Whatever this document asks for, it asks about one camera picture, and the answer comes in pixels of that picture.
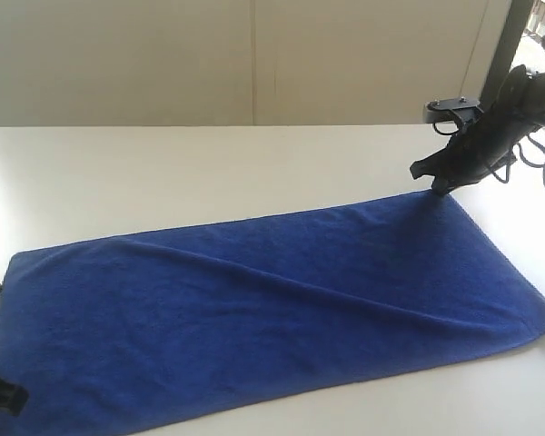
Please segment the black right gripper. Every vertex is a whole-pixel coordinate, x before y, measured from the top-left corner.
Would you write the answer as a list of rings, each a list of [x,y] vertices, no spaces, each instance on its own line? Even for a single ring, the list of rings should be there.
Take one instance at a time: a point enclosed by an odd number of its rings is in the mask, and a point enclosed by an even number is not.
[[[490,175],[506,184],[510,180],[510,167],[517,160],[513,147],[538,129],[520,109],[494,104],[459,135],[456,151],[436,152],[413,162],[411,176],[435,177],[431,190],[437,195],[448,195],[458,186],[479,183]]]

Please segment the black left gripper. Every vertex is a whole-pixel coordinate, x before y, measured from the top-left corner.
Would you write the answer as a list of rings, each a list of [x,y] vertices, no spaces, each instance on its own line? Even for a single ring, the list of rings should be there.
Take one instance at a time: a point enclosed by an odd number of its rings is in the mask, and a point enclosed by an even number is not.
[[[28,401],[28,391],[19,385],[2,386],[0,378],[0,411],[17,417]]]

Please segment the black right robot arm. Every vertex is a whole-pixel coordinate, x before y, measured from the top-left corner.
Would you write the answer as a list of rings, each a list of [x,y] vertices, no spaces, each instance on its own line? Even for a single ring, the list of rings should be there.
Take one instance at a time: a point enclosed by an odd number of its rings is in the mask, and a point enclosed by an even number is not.
[[[438,152],[411,164],[413,179],[433,178],[431,189],[446,195],[492,175],[506,183],[517,161],[516,144],[545,128],[545,73],[531,74],[523,65],[511,70],[488,109],[476,99],[457,97],[431,101],[424,122],[452,122],[452,132],[437,131],[449,141]]]

